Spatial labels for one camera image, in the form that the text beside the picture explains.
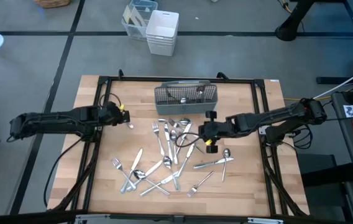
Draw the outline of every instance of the fork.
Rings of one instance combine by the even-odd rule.
[[[112,158],[111,160],[112,160],[112,163],[115,166],[115,168],[122,172],[124,177],[128,180],[128,183],[131,185],[132,189],[135,190],[137,187],[135,186],[134,183],[132,183],[132,181],[128,178],[127,174],[122,170],[122,165],[121,165],[120,161],[116,158]]]
[[[169,122],[169,123],[171,124],[171,126],[173,126],[174,128],[178,128],[178,129],[182,130],[182,129],[181,129],[181,126],[180,126],[177,122],[175,122],[174,120],[172,120],[171,118],[168,119],[168,122]]]
[[[197,191],[197,188],[200,187],[200,185],[206,181],[208,179],[208,177],[210,177],[212,174],[214,173],[214,171],[211,171],[207,176],[206,178],[204,178],[198,185],[194,185],[188,192],[188,197],[192,197],[196,191]]]
[[[153,128],[154,134],[157,136],[158,145],[160,146],[160,154],[161,154],[162,156],[165,156],[165,152],[164,152],[164,148],[163,148],[163,146],[162,146],[162,142],[160,141],[160,138],[159,138],[159,136],[158,136],[159,130],[158,130],[158,125],[157,125],[156,122],[153,122],[153,123],[152,123],[152,128]]]

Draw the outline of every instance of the gray floor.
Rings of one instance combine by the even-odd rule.
[[[123,31],[121,15],[128,0],[87,0],[77,31]],[[288,13],[274,0],[158,0],[159,9],[180,13],[180,31],[273,32]],[[78,1],[58,9],[40,9],[32,1],[2,0],[0,30],[69,31]],[[353,32],[343,4],[315,4],[303,20],[306,32]],[[25,112],[42,111],[57,71],[66,36],[5,36],[0,49],[0,215],[8,212],[32,138],[6,143],[9,121]],[[147,44],[126,36],[76,36],[73,39],[53,111],[70,110],[82,75],[272,78],[285,97],[311,97],[332,86],[318,76],[353,74],[353,38],[180,36],[173,57],[151,55]],[[335,114],[327,107],[330,117]],[[337,133],[329,139],[327,133]],[[334,154],[349,162],[337,123],[313,127],[308,154]],[[42,192],[64,136],[44,136],[21,212],[44,211]],[[323,209],[311,208],[322,217]]]

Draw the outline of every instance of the basket handle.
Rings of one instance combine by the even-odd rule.
[[[192,86],[189,86],[189,87],[199,87],[203,85],[210,85],[211,83],[208,80],[171,81],[171,82],[163,82],[160,87],[167,88],[170,85],[179,85],[179,84],[192,84]]]

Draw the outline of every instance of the black metal frame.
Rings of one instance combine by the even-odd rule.
[[[94,105],[99,103],[103,85],[106,85],[105,90],[105,101],[109,100],[109,93],[111,90],[112,81],[139,81],[139,82],[169,82],[177,80],[209,80],[212,83],[239,83],[249,84],[251,86],[252,99],[254,104],[254,112],[260,113],[259,100],[257,96],[257,87],[260,88],[261,99],[264,106],[264,111],[268,111],[268,101],[265,91],[264,80],[260,79],[229,79],[225,74],[219,72],[216,78],[177,78],[177,77],[125,77],[122,70],[119,70],[119,75],[116,77],[104,77],[100,76],[98,79],[98,86],[94,97]],[[88,151],[90,143],[84,145],[83,154],[81,156],[80,167],[78,171],[78,177],[76,184],[71,188],[68,195],[62,200],[62,202],[56,206],[53,210],[42,213],[30,213],[30,214],[12,214],[8,216],[0,216],[0,223],[55,223],[69,222],[73,223],[78,219],[79,215],[88,214],[89,201],[91,198],[91,191],[93,188],[95,167],[99,154],[100,139],[102,135],[102,129],[98,129],[99,138],[94,142],[93,156],[86,166],[86,159],[88,157]],[[312,217],[307,216],[303,213],[296,203],[291,199],[288,192],[284,189],[282,184],[282,176],[280,173],[280,166],[277,159],[277,148],[271,147],[273,166],[275,172],[270,166],[268,161],[268,155],[266,152],[266,138],[265,136],[259,135],[260,150],[262,155],[262,165],[264,167],[265,185],[267,188],[268,205],[270,210],[271,219],[282,219],[286,223],[342,223],[324,220],[315,220]],[[80,194],[80,187],[82,183],[87,180],[87,187],[84,196],[83,209],[76,210],[78,196]],[[276,186],[279,191],[280,205],[282,208],[282,215],[276,213],[275,201],[273,198],[272,183]],[[71,210],[65,211],[68,204],[71,202]],[[296,217],[288,215],[287,205]],[[142,215],[142,214],[103,214],[103,218],[117,218],[117,219],[136,219],[136,220],[168,220],[172,222],[192,222],[192,221],[221,221],[221,222],[246,222],[251,219],[249,217],[223,217],[223,216],[194,216],[194,215]]]

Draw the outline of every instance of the white cable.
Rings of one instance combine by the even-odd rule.
[[[320,94],[320,95],[318,95],[318,96],[315,96],[313,99],[317,99],[317,98],[319,98],[320,96],[324,96],[325,94],[327,94],[327,93],[329,93],[329,92],[332,92],[332,91],[338,89],[339,87],[345,85],[346,83],[349,83],[351,80],[353,80],[353,77],[350,78],[350,79],[348,79],[348,80],[346,80],[346,81],[344,81],[344,82],[341,83],[339,86],[336,86],[336,87],[334,87],[334,88],[332,88],[332,89],[330,89],[330,90],[328,90],[328,91],[325,91],[324,93],[322,93],[322,94]]]

